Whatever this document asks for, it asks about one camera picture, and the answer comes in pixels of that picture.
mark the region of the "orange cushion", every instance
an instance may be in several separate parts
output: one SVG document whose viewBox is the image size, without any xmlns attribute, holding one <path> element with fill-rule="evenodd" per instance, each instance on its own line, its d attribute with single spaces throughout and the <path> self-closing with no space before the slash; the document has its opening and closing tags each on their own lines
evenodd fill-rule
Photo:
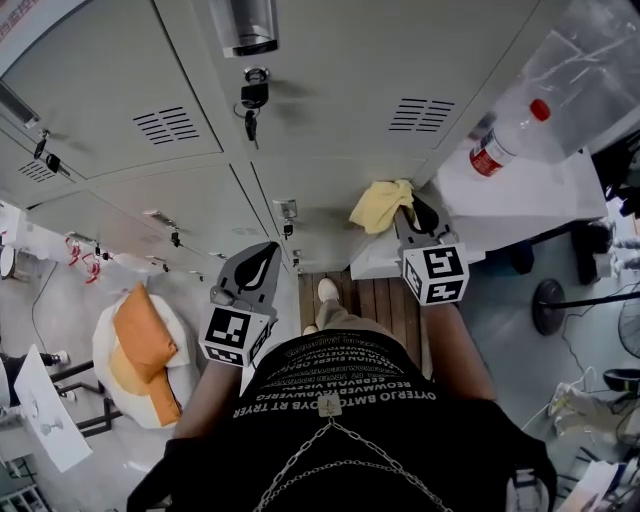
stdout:
<svg viewBox="0 0 640 512">
<path fill-rule="evenodd" d="M 118 385 L 130 395 L 149 396 L 149 385 L 140 378 L 121 345 L 111 353 L 109 371 Z"/>
<path fill-rule="evenodd" d="M 120 306 L 113 325 L 127 359 L 147 384 L 178 351 L 142 283 Z"/>
<path fill-rule="evenodd" d="M 180 407 L 178 407 L 178 403 L 171 391 L 171 386 L 169 386 L 167 370 L 163 369 L 158 372 L 149 382 L 148 388 L 153 408 L 158 414 L 160 426 L 164 427 L 178 421 L 180 419 Z"/>
</svg>

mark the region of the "wooden floor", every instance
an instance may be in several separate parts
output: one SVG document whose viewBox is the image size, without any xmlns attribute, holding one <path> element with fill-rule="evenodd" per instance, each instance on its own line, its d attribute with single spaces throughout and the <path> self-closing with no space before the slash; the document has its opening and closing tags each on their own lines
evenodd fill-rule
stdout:
<svg viewBox="0 0 640 512">
<path fill-rule="evenodd" d="M 320 309 L 318 283 L 331 279 L 340 292 L 340 303 L 354 315 L 371 318 L 393 333 L 411 360 L 421 367 L 422 336 L 426 340 L 426 324 L 415 299 L 402 278 L 351 281 L 349 272 L 302 274 L 300 288 L 300 328 L 315 323 Z"/>
</svg>

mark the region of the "floor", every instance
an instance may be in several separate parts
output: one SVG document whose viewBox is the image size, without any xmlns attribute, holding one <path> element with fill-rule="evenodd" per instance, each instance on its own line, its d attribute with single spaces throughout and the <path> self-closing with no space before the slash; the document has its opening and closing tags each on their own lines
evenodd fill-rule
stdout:
<svg viewBox="0 0 640 512">
<path fill-rule="evenodd" d="M 618 233 L 633 235 L 632 222 L 618 219 Z M 603 279 L 592 287 L 580 286 L 566 236 L 536 246 L 535 255 L 533 272 L 521 277 L 493 277 L 477 266 L 472 267 L 471 280 L 460 304 L 496 382 L 499 402 L 518 426 L 523 426 L 548 402 L 558 382 L 574 382 L 581 376 L 562 338 L 540 336 L 533 328 L 530 301 L 538 282 L 554 277 L 564 285 L 567 297 L 578 299 L 608 295 L 640 280 L 635 273 L 627 272 L 620 278 Z M 28 285 L 0 281 L 2 349 L 10 355 L 24 354 L 34 343 L 40 346 L 31 322 L 31 305 L 51 269 L 51 263 L 43 262 L 40 266 L 43 278 Z M 171 272 L 152 278 L 149 289 L 165 297 L 195 332 L 199 305 L 208 300 L 212 284 Z M 262 354 L 269 346 L 299 334 L 301 310 L 297 296 L 296 276 L 281 271 L 274 301 L 279 321 Z M 46 348 L 49 351 L 64 348 L 76 363 L 88 360 L 98 316 L 116 299 L 104 289 L 85 285 L 84 277 L 75 267 L 59 265 L 35 308 L 35 321 Z M 569 320 L 567 339 L 583 367 L 593 366 L 598 372 L 597 382 L 589 382 L 591 389 L 605 387 L 600 375 L 606 369 L 638 367 L 638 361 L 618 341 L 620 308 L 620 303 L 601 305 L 584 318 Z M 251 371 L 246 372 L 245 383 L 250 377 Z M 95 397 L 82 390 L 78 395 L 78 402 L 68 405 L 74 419 L 99 414 L 101 404 Z M 547 441 L 550 456 L 561 472 L 570 469 L 581 445 L 604 458 L 615 456 L 613 440 L 597 433 L 573 432 L 557 439 L 544 414 L 527 431 Z M 94 454 L 68 472 L 60 474 L 42 452 L 36 453 L 31 465 L 38 473 L 36 479 L 45 496 L 59 512 L 107 509 L 122 512 L 129 492 L 161 457 L 169 435 L 169 431 L 141 430 L 127 418 L 120 418 L 112 432 L 89 439 Z"/>
<path fill-rule="evenodd" d="M 354 315 L 377 321 L 402 344 L 409 357 L 422 366 L 422 340 L 426 343 L 424 311 L 401 278 L 351 281 L 349 272 L 318 272 L 298 277 L 300 327 L 315 323 L 321 302 L 318 283 L 328 277 L 338 288 L 340 303 Z"/>
<path fill-rule="evenodd" d="M 616 221 L 617 236 L 636 236 L 633 221 L 618 214 L 619 205 L 609 204 L 609 218 Z M 633 251 L 620 250 L 619 256 Z M 568 235 L 535 246 L 535 265 L 526 276 L 493 277 L 472 267 L 471 278 L 460 304 L 467 326 L 487 363 L 498 391 L 498 400 L 506 414 L 519 427 L 549 401 L 559 382 L 575 382 L 582 376 L 561 333 L 544 337 L 531 320 L 531 298 L 538 283 L 554 278 L 562 283 L 567 300 L 602 297 L 621 289 L 630 292 L 640 274 L 623 271 L 621 276 L 601 279 L 593 286 L 581 286 L 575 269 Z M 590 376 L 588 389 L 607 389 L 602 372 L 611 368 L 640 368 L 640 362 L 627 353 L 618 337 L 618 318 L 622 303 L 594 307 L 584 317 L 569 317 L 565 337 L 571 343 L 583 368 L 593 366 L 595 382 Z M 581 314 L 587 308 L 571 313 Z M 617 393 L 601 393 L 601 398 Z M 603 459 L 618 460 L 615 439 L 597 432 L 572 431 L 557 438 L 552 422 L 540 414 L 527 433 L 547 442 L 549 455 L 559 472 L 568 472 L 575 463 L 580 446 Z"/>
<path fill-rule="evenodd" d="M 0 281 L 0 335 L 2 351 L 19 356 L 32 344 L 40 349 L 31 322 L 31 305 L 40 287 L 53 268 L 51 262 L 42 262 L 41 279 L 29 284 L 14 280 Z M 91 359 L 91 338 L 103 309 L 117 301 L 116 295 L 104 291 L 108 287 L 84 284 L 85 276 L 76 267 L 58 265 L 35 308 L 35 321 L 49 352 L 65 349 L 73 363 Z M 269 346 L 291 339 L 296 335 L 293 321 L 295 287 L 287 272 L 280 272 L 274 306 L 279 321 L 265 343 Z M 208 302 L 211 280 L 200 283 L 190 275 L 176 272 L 153 277 L 148 289 L 162 295 L 191 327 L 198 326 L 200 304 Z M 248 382 L 252 372 L 244 376 Z M 96 383 L 90 372 L 82 380 Z M 76 382 L 77 377 L 70 379 Z M 100 400 L 84 390 L 77 390 L 75 404 L 65 402 L 76 421 L 102 414 Z M 108 509 L 125 510 L 126 498 L 143 476 L 155 465 L 164 452 L 171 432 L 168 430 L 142 430 L 132 420 L 123 417 L 114 421 L 114 430 L 88 439 L 94 453 L 69 471 L 61 474 L 39 444 L 29 466 L 37 472 L 36 480 L 45 497 L 58 512 L 104 512 Z"/>
</svg>

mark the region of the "desk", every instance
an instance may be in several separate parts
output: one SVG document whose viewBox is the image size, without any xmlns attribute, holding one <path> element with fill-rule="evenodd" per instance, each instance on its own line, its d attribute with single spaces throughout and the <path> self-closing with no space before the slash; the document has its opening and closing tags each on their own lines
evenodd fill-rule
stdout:
<svg viewBox="0 0 640 512">
<path fill-rule="evenodd" d="M 91 455 L 91 448 L 60 401 L 35 345 L 27 354 L 14 388 L 35 436 L 61 472 Z"/>
</svg>

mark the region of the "black stand base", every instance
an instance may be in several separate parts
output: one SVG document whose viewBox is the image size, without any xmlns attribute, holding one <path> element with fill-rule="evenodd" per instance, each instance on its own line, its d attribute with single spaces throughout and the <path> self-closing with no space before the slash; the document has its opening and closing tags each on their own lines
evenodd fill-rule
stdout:
<svg viewBox="0 0 640 512">
<path fill-rule="evenodd" d="M 562 285 L 555 279 L 542 281 L 533 295 L 531 304 L 533 323 L 540 334 L 551 336 L 558 332 L 560 326 L 562 326 L 564 310 L 544 307 L 545 304 L 557 304 L 559 302 L 564 302 Z"/>
</svg>

